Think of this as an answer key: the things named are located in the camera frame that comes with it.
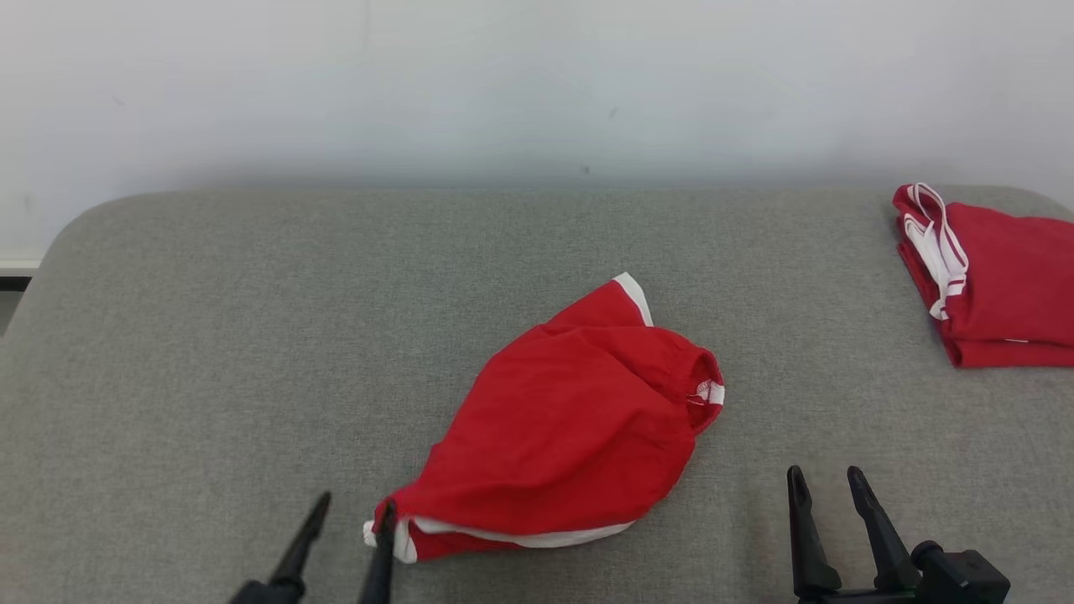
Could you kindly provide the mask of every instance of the gray cushion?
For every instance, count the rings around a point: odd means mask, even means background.
[[[948,199],[1071,218],[1016,189]],[[397,571],[397,602],[792,602],[785,472],[829,561],[874,570],[860,465],[908,547],[974,548],[1011,602],[1074,593],[1074,372],[955,370],[890,190],[179,192],[70,225],[0,346],[0,601],[220,602],[321,489],[311,603],[484,361],[622,271],[717,356],[720,419],[622,535]]]

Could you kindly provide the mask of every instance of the folded clothing stack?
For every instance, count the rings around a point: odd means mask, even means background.
[[[1074,224],[945,205],[921,183],[892,203],[899,255],[952,363],[1074,366]]]

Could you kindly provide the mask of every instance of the white wall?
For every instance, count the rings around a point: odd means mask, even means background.
[[[1074,198],[1045,0],[3,0],[0,259],[209,184],[1007,184]]]

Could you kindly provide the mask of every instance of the baseboard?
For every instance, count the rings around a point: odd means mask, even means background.
[[[0,258],[0,277],[32,277],[41,260],[6,260]]]

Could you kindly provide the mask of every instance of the folded red shirt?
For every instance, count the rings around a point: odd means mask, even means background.
[[[489,361],[421,475],[390,498],[395,556],[619,533],[668,494],[723,402],[712,353],[653,327],[624,273]]]
[[[899,255],[952,363],[1074,366],[1074,224],[945,205],[920,183],[891,203]]]

